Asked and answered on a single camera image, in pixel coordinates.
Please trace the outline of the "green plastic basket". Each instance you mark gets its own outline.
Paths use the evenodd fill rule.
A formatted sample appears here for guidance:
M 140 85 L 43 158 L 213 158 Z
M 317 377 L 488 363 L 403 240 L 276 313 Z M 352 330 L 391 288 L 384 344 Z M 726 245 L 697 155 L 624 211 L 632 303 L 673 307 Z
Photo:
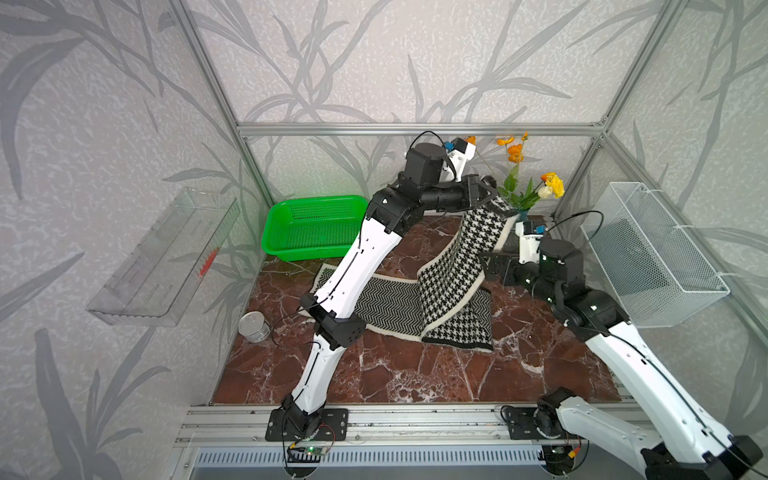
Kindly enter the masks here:
M 283 261 L 343 257 L 356 240 L 368 200 L 357 195 L 286 200 L 268 212 L 261 246 Z

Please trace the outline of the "small tin can left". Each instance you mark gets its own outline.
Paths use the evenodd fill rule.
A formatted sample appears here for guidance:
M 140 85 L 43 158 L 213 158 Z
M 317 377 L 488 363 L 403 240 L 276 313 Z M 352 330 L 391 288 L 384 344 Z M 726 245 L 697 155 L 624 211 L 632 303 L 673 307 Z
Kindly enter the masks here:
M 238 333 L 250 343 L 260 343 L 270 337 L 271 326 L 262 312 L 251 311 L 240 318 Z

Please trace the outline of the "black white patterned scarf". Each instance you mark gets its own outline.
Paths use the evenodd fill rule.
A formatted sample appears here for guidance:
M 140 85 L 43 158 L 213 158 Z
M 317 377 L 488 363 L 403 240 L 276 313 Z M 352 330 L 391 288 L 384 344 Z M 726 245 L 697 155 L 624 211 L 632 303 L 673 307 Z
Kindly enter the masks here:
M 375 273 L 354 307 L 366 328 L 409 341 L 492 350 L 491 300 L 482 288 L 484 252 L 500 252 L 517 213 L 500 199 L 466 213 L 450 243 L 414 280 Z M 316 293 L 337 267 L 324 265 Z

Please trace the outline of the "clear plastic wall tray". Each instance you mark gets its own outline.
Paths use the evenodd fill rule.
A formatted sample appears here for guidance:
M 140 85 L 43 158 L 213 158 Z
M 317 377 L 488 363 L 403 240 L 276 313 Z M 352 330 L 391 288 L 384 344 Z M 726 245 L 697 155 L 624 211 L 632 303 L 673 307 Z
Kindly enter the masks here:
M 86 311 L 112 326 L 176 326 L 240 212 L 232 196 L 183 188 Z

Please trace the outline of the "artificial flowers bouquet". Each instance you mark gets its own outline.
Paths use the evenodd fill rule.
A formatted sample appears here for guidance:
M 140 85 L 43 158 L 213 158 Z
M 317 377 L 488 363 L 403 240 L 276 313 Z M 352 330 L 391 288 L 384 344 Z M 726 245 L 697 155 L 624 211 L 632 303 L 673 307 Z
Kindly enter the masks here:
M 496 189 L 502 201 L 519 212 L 529 212 L 544 200 L 559 200 L 565 196 L 563 178 L 556 171 L 537 173 L 529 167 L 527 154 L 530 136 L 502 136 L 489 142 L 491 152 L 507 162 Z

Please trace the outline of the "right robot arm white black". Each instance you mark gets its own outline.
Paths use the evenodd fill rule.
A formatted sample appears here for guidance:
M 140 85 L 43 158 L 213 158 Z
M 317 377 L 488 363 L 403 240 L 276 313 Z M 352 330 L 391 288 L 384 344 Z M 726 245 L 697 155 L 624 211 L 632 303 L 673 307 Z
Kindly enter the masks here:
M 583 254 L 566 240 L 542 238 L 518 253 L 483 252 L 484 273 L 525 288 L 596 354 L 653 425 L 644 431 L 560 387 L 539 401 L 560 428 L 596 444 L 646 479 L 740 479 L 762 449 L 736 436 L 684 389 L 608 293 L 589 287 Z

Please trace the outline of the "left circuit board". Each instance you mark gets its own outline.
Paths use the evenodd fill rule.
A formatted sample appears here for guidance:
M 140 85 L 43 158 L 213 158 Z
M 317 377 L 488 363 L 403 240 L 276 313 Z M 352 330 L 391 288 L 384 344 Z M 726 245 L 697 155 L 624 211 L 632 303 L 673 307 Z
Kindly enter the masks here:
M 286 450 L 288 463 L 310 464 L 319 463 L 331 452 L 334 444 L 299 444 L 292 443 Z

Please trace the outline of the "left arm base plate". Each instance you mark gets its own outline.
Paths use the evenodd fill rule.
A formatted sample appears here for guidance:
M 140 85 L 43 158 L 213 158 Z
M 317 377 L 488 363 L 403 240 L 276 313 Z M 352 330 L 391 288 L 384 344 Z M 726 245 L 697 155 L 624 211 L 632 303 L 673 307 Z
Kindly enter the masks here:
M 325 408 L 313 414 L 305 414 L 301 410 L 287 411 L 278 408 L 270 414 L 265 440 L 267 442 L 345 440 L 348 424 L 348 409 Z

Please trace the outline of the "aluminium front rail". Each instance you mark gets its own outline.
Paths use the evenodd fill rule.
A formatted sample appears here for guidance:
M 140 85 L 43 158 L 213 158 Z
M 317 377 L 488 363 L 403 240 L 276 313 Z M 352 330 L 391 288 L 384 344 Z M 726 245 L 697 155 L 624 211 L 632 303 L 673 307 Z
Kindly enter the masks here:
M 349 404 L 345 424 L 321 432 L 337 447 L 420 445 L 559 445 L 610 446 L 607 431 L 589 433 L 571 427 L 554 440 L 531 434 L 513 439 L 502 420 L 499 404 Z M 269 446 L 268 434 L 283 421 L 272 417 L 272 405 L 215 405 L 192 407 L 183 417 L 175 443 L 185 447 Z

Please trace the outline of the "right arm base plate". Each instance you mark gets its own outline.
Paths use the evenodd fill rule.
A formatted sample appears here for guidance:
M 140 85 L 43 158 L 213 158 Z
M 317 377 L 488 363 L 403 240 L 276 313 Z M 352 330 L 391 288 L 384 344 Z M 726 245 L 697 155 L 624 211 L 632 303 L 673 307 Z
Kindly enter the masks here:
M 511 440 L 581 440 L 567 432 L 556 413 L 548 408 L 503 405 L 500 416 Z

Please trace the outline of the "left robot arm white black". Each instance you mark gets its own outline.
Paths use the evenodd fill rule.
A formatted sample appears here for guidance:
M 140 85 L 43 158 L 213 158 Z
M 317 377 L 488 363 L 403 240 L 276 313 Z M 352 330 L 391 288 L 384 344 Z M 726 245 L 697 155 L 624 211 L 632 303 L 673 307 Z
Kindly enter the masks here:
M 372 197 L 357 238 L 331 278 L 314 294 L 301 298 L 301 310 L 315 321 L 312 346 L 302 376 L 281 403 L 283 426 L 306 438 L 320 426 L 327 392 L 347 347 L 366 323 L 354 313 L 376 269 L 427 210 L 464 212 L 497 195 L 495 181 L 466 175 L 476 153 L 472 138 L 439 145 L 413 142 L 394 183 Z

